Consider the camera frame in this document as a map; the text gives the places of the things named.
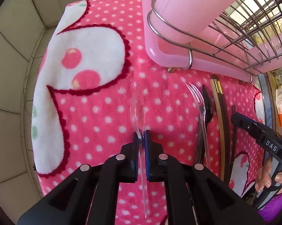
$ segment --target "silver rivet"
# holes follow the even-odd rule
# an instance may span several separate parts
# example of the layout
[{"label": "silver rivet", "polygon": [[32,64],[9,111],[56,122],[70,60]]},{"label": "silver rivet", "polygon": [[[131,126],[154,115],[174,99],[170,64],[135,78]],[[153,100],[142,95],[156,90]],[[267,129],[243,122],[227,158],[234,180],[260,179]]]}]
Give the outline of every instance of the silver rivet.
[{"label": "silver rivet", "polygon": [[167,159],[168,159],[168,155],[167,155],[167,154],[160,154],[160,155],[159,155],[159,158],[160,158],[161,160],[167,160]]},{"label": "silver rivet", "polygon": [[118,161],[122,161],[122,160],[125,159],[125,155],[124,155],[124,154],[118,154],[118,155],[116,156],[116,159],[117,159]]},{"label": "silver rivet", "polygon": [[200,164],[200,163],[196,163],[196,164],[194,165],[194,168],[195,168],[196,170],[201,171],[201,170],[203,170],[204,165],[203,165],[203,164]]},{"label": "silver rivet", "polygon": [[90,166],[88,164],[83,164],[80,166],[79,168],[81,171],[85,172],[88,171],[90,169]]}]

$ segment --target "metal wire rack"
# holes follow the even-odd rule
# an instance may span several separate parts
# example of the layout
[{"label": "metal wire rack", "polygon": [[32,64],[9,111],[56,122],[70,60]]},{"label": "metal wire rack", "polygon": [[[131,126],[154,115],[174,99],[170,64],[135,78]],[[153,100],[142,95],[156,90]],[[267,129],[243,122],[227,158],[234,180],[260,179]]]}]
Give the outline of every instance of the metal wire rack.
[{"label": "metal wire rack", "polygon": [[[152,1],[152,10],[147,15],[147,22],[153,32],[160,38],[188,50],[190,60],[189,65],[185,69],[192,67],[192,52],[199,52],[246,71],[251,75],[252,82],[253,75],[262,73],[256,68],[257,65],[263,65],[263,63],[271,62],[282,56],[282,2],[280,0],[236,0],[209,25],[210,28],[219,32],[228,40],[228,43],[224,46],[217,46],[215,43],[173,26],[155,9],[155,1]],[[190,43],[181,44],[169,40],[153,26],[151,22],[152,13],[155,13],[160,20],[176,31],[213,46],[215,51],[211,53],[194,46],[192,47]],[[226,28],[226,30],[230,30],[234,36],[229,36],[219,25],[222,25],[222,28]],[[228,48],[232,45],[241,49],[244,55],[241,57],[231,53]],[[253,55],[250,50],[255,47],[259,52],[258,57]],[[220,56],[225,54],[233,59],[228,60],[226,57]],[[242,62],[243,66],[237,65],[235,60]]]}]

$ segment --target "transparent plastic fork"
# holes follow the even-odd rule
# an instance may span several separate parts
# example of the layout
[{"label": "transparent plastic fork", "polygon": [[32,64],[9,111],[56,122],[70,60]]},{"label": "transparent plastic fork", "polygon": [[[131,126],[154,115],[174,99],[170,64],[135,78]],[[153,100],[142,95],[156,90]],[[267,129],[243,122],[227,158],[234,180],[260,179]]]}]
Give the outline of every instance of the transparent plastic fork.
[{"label": "transparent plastic fork", "polygon": [[191,92],[194,101],[196,103],[196,108],[199,111],[199,127],[201,129],[198,130],[198,134],[202,134],[202,138],[205,145],[205,159],[204,159],[204,165],[210,169],[210,154],[209,154],[209,145],[207,140],[207,130],[205,126],[205,117],[206,117],[206,108],[205,108],[205,102],[202,94],[200,91],[196,88],[196,86],[192,83],[185,83],[188,90]]},{"label": "transparent plastic fork", "polygon": [[143,205],[144,205],[144,216],[145,219],[149,218],[150,210],[149,210],[149,202],[148,202],[148,189],[147,189],[147,178],[146,178],[146,159],[145,159],[145,147],[143,141],[143,133],[144,133],[144,111],[143,104],[141,103],[141,99],[138,99],[139,86],[136,87],[132,99],[130,101],[130,121],[132,123],[134,131],[138,135],[139,139],[139,168],[138,172],[141,176],[141,185],[142,185],[142,195],[143,195]]}]

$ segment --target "tile floor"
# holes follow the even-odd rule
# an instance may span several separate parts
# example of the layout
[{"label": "tile floor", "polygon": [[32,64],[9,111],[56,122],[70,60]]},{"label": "tile floor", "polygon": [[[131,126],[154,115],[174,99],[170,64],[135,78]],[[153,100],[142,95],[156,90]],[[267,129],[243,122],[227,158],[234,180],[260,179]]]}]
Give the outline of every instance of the tile floor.
[{"label": "tile floor", "polygon": [[26,154],[27,154],[32,178],[35,182],[35,185],[41,197],[43,197],[43,194],[38,181],[37,172],[33,169],[34,160],[33,160],[32,142],[31,142],[31,114],[32,114],[33,93],[35,90],[35,84],[37,81],[38,72],[43,59],[43,55],[45,53],[45,50],[47,48],[47,45],[51,39],[54,30],[55,27],[49,28],[45,31],[41,39],[41,42],[38,46],[38,49],[35,53],[35,56],[33,57],[32,65],[27,79],[27,85],[26,88],[24,89],[25,105],[24,105],[24,113],[23,113],[23,118],[24,118],[23,125],[24,125],[25,148],[26,148]]}]

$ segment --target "purple sleeve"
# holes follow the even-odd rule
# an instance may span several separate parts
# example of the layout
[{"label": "purple sleeve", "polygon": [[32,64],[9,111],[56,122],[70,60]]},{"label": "purple sleeve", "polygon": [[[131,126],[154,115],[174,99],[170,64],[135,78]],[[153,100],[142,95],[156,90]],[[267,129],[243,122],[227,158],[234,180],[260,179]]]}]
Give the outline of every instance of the purple sleeve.
[{"label": "purple sleeve", "polygon": [[263,210],[259,210],[258,213],[263,217],[266,223],[271,222],[279,214],[282,209],[282,193],[272,198],[270,202],[264,207]]}]

